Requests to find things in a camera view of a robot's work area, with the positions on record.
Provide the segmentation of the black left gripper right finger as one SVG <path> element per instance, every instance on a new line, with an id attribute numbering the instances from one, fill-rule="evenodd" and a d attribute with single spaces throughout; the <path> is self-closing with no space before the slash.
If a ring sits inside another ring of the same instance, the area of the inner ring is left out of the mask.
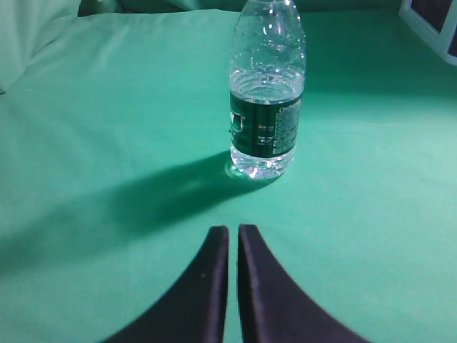
<path id="1" fill-rule="evenodd" d="M 238 309 L 244 342 L 365 342 L 312 300 L 258 227 L 238 228 Z"/>

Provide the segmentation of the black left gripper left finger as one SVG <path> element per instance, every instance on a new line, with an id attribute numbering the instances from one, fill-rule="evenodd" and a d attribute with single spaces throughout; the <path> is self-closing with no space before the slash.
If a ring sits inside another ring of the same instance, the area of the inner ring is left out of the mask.
<path id="1" fill-rule="evenodd" d="M 222 342 L 229 276 L 229 230 L 211 227 L 167 292 L 107 342 Z"/>

